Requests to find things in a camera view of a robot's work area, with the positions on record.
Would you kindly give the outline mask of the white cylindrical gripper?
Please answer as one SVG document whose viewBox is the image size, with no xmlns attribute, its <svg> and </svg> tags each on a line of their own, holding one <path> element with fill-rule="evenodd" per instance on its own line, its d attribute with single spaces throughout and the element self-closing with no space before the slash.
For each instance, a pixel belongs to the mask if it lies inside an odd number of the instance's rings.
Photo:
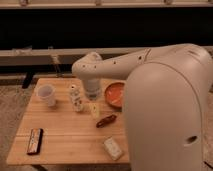
<svg viewBox="0 0 213 171">
<path fill-rule="evenodd" d="M 101 94 L 101 84 L 99 79 L 83 80 L 85 95 L 90 100 L 96 100 Z M 98 119 L 100 117 L 100 108 L 98 103 L 90 103 L 89 109 L 92 117 Z"/>
</svg>

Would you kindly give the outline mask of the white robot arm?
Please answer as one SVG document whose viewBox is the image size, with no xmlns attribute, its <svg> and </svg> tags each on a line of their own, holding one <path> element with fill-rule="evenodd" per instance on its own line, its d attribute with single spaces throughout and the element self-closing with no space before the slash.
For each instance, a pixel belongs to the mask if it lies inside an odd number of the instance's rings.
<svg viewBox="0 0 213 171">
<path fill-rule="evenodd" d="M 213 58 L 195 44 L 154 47 L 104 60 L 91 52 L 72 72 L 85 94 L 102 78 L 124 79 L 122 112 L 132 171 L 203 171 L 203 115 Z"/>
</svg>

